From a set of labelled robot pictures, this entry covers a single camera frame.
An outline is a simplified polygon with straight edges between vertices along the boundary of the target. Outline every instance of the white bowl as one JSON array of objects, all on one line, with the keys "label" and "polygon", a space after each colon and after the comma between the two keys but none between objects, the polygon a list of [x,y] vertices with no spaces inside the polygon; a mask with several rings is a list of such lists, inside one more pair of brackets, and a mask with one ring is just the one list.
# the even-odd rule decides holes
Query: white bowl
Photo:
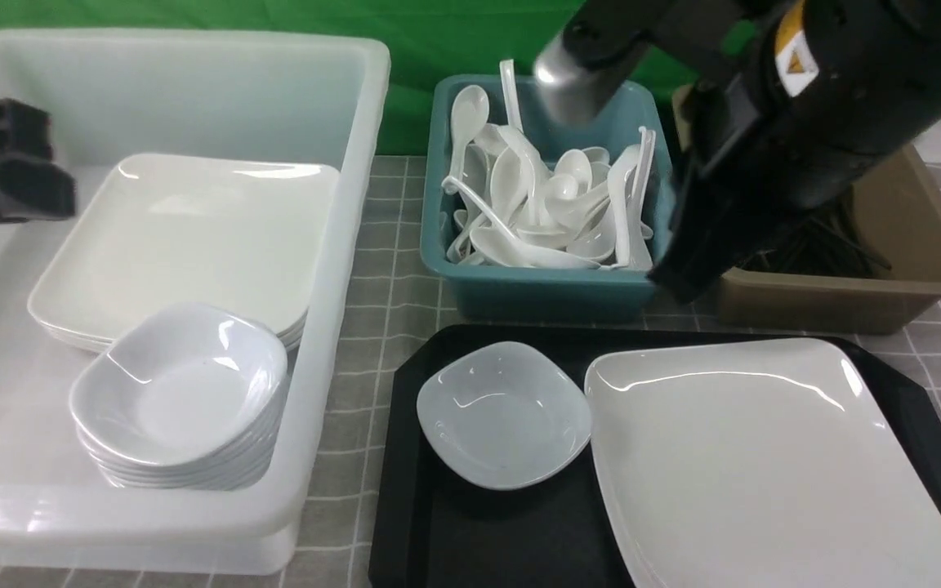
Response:
[{"label": "white bowl", "polygon": [[71,416],[123,461],[178,466],[250,427],[285,377],[272,332],[200,304],[147,319],[90,364],[71,388]]},{"label": "white bowl", "polygon": [[468,483],[515,490],[560,472],[591,435],[582,392],[544,354],[496,343],[459,358],[423,384],[423,434]]},{"label": "white bowl", "polygon": [[283,339],[302,332],[337,178],[328,165],[128,157],[42,273],[29,312],[84,349],[187,301]]},{"label": "white bowl", "polygon": [[639,588],[941,586],[939,511],[834,345],[608,354],[586,398]]}]

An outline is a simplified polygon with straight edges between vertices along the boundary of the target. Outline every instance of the yellow sticker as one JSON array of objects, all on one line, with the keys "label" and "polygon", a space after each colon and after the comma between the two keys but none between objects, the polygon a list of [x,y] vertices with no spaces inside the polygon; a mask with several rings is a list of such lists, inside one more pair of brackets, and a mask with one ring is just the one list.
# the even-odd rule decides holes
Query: yellow sticker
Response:
[{"label": "yellow sticker", "polygon": [[804,3],[805,0],[798,0],[783,15],[776,31],[776,71],[791,97],[804,92],[818,78],[818,63],[811,55],[804,33]]}]

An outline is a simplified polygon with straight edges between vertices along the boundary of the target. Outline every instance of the stack of white bowls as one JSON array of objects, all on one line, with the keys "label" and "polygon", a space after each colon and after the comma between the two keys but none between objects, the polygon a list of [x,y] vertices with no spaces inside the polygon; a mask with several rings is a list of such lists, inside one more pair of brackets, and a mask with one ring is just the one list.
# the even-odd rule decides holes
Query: stack of white bowls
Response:
[{"label": "stack of white bowls", "polygon": [[102,353],[161,309],[199,301],[295,349],[337,178],[328,165],[130,157],[42,273],[29,312],[51,337]]},{"label": "stack of white bowls", "polygon": [[283,343],[261,325],[172,306],[75,381],[78,440],[116,487],[246,487],[271,462],[287,368]]}]

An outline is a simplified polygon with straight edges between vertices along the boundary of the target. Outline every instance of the stack of square plates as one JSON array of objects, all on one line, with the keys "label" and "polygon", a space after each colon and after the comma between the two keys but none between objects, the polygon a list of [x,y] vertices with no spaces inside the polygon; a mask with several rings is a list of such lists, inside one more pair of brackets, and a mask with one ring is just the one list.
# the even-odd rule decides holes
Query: stack of square plates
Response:
[{"label": "stack of square plates", "polygon": [[135,155],[111,171],[29,298],[49,335],[100,353],[142,320],[204,302],[303,336],[339,172]]}]

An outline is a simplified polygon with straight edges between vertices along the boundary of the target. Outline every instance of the square bowl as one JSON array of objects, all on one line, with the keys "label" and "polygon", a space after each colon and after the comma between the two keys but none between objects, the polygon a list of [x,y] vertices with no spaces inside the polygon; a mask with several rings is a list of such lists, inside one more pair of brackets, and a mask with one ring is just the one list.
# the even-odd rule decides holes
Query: square bowl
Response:
[{"label": "square bowl", "polygon": [[[445,249],[456,238],[451,220],[458,196],[447,196],[441,181],[452,159],[449,111],[460,90],[481,86],[488,94],[490,122],[506,123],[503,90],[497,75],[456,75],[438,83],[430,113],[430,141],[423,189],[421,256],[430,272],[447,280],[460,313],[484,320],[557,321],[557,323],[626,323],[641,315],[642,306],[656,284],[643,273],[631,271],[553,270],[503,268],[493,265],[456,265],[445,258]],[[567,149],[604,146],[613,159],[627,146],[641,142],[639,127],[657,132],[654,175],[658,190],[649,190],[642,219],[653,227],[649,250],[660,260],[670,242],[670,219],[675,193],[670,184],[673,166],[663,136],[656,100],[638,83],[625,82],[609,105],[587,127],[561,127],[550,122],[530,77],[518,77],[518,96],[525,135],[548,164]]]},{"label": "square bowl", "polygon": [[265,328],[209,305],[174,305],[94,360],[69,407],[98,446],[131,464],[171,468],[254,425],[287,369],[283,343]]},{"label": "square bowl", "polygon": [[416,399],[423,434],[468,483],[516,490],[559,473],[591,436],[582,392],[544,354],[505,341],[428,380]]}]

